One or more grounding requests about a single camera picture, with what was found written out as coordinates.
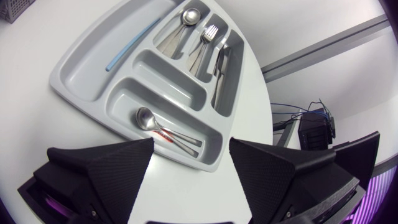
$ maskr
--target white table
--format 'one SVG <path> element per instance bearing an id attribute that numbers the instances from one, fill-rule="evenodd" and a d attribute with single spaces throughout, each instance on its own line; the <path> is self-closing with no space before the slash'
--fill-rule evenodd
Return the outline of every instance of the white table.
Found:
<path id="1" fill-rule="evenodd" d="M 45 164 L 49 147 L 83 148 L 125 141 L 58 96 L 49 75 L 73 41 L 117 4 L 39 0 L 12 25 L 0 21 L 0 197 L 17 223 L 40 223 L 17 192 Z M 272 144 L 271 107 L 257 60 L 244 74 L 232 136 Z M 129 223 L 247 223 L 251 218 L 229 150 L 203 172 L 154 154 Z"/>

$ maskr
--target blue cable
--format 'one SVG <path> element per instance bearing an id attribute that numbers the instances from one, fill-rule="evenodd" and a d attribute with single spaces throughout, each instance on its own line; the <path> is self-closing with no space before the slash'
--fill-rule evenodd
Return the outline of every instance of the blue cable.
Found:
<path id="1" fill-rule="evenodd" d="M 315 114 L 324 116 L 326 119 L 329 119 L 329 117 L 328 117 L 325 113 L 322 113 L 322 112 L 320 112 L 320 111 L 291 112 L 291 113 L 275 113 L 275 112 L 273 112 L 272 114 L 305 114 L 305 113 L 315 113 Z"/>
<path id="2" fill-rule="evenodd" d="M 326 119 L 329 119 L 329 116 L 328 116 L 325 112 L 321 112 L 321 111 L 309 111 L 309 110 L 306 110 L 306 109 L 301 108 L 301 107 L 299 107 L 299 106 L 287 105 L 287 104 L 283 104 L 283 103 L 271 103 L 271 104 L 272 104 L 272 105 L 290 106 L 290 107 L 293 107 L 293 108 L 298 108 L 298 109 L 301 109 L 301 110 L 306 111 L 306 112 L 302 112 L 302 114 L 304 114 L 304 113 L 315 113 L 315 114 L 319 114 L 319 115 L 324 116 Z M 297 114 L 297 113 L 272 113 L 272 114 Z"/>

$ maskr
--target metal spoon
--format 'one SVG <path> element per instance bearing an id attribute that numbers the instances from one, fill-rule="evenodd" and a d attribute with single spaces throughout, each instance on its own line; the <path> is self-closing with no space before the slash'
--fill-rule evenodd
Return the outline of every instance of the metal spoon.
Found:
<path id="1" fill-rule="evenodd" d="M 200 18 L 201 13 L 198 9 L 191 8 L 184 11 L 181 16 L 182 24 L 157 46 L 158 50 L 168 57 L 173 57 L 184 29 L 197 24 Z"/>
<path id="2" fill-rule="evenodd" d="M 138 126 L 145 130 L 145 131 L 161 131 L 163 132 L 165 135 L 170 136 L 173 139 L 173 142 L 180 148 L 182 148 L 185 152 L 187 152 L 188 154 L 190 154 L 191 156 L 197 158 L 199 153 L 196 152 L 195 150 L 191 149 L 190 147 L 186 146 L 184 143 L 178 141 L 174 136 L 172 136 L 171 134 L 168 133 L 169 129 L 165 129 L 163 126 L 161 126 L 155 119 L 155 115 L 152 113 L 152 111 L 148 108 L 142 107 L 139 108 L 136 112 L 136 121 Z M 185 136 L 183 134 L 177 133 L 181 136 L 184 136 L 184 138 L 190 138 L 188 136 Z"/>

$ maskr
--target gray plastic cutlery tray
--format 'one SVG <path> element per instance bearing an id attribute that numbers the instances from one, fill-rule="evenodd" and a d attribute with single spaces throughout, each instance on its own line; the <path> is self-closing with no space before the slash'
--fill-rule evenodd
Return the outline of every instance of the gray plastic cutlery tray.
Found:
<path id="1" fill-rule="evenodd" d="M 202 14 L 187 27 L 173 58 L 157 45 L 181 23 L 191 7 Z M 105 67 L 151 22 L 160 18 L 109 72 Z M 219 30 L 206 47 L 197 76 L 187 68 L 189 54 L 210 25 Z M 51 86 L 71 104 L 128 139 L 153 137 L 155 152 L 197 169 L 214 172 L 228 148 L 244 67 L 245 40 L 217 3 L 209 0 L 123 1 L 101 16 L 68 49 L 50 76 Z M 231 49 L 217 108 L 211 106 L 213 75 L 222 46 Z M 153 131 L 136 124 L 138 108 L 149 108 L 163 126 L 203 142 L 184 140 L 199 153 L 194 158 Z"/>

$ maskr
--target wall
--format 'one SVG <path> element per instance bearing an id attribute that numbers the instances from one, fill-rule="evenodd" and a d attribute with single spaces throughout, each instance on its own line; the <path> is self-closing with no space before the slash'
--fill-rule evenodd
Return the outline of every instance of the wall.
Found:
<path id="1" fill-rule="evenodd" d="M 398 153 L 398 95 L 369 110 L 336 121 L 338 137 L 333 145 L 380 132 L 376 163 Z"/>
<path id="2" fill-rule="evenodd" d="M 378 0 L 216 0 L 260 66 L 384 14 Z"/>
<path id="3" fill-rule="evenodd" d="M 335 117 L 335 144 L 379 131 L 382 137 L 377 162 L 398 152 L 398 44 L 390 27 L 366 44 L 270 82 L 267 87 L 275 103 L 307 108 L 309 102 L 321 98 Z M 281 106 L 272 110 L 296 111 Z M 287 119 L 273 117 L 274 121 Z"/>

